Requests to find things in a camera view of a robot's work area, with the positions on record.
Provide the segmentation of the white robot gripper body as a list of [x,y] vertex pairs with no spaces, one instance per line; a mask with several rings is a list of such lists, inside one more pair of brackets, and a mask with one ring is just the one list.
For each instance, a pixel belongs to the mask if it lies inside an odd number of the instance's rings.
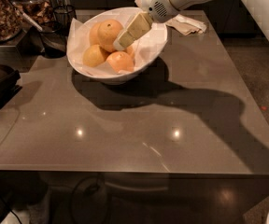
[[172,0],[134,0],[134,2],[157,23],[165,23],[179,13]]

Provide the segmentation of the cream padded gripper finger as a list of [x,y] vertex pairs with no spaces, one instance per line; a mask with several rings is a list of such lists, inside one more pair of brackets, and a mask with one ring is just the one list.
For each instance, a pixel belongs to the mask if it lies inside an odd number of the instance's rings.
[[136,40],[151,30],[153,19],[147,12],[137,13],[118,34],[113,46],[116,50],[125,50]]

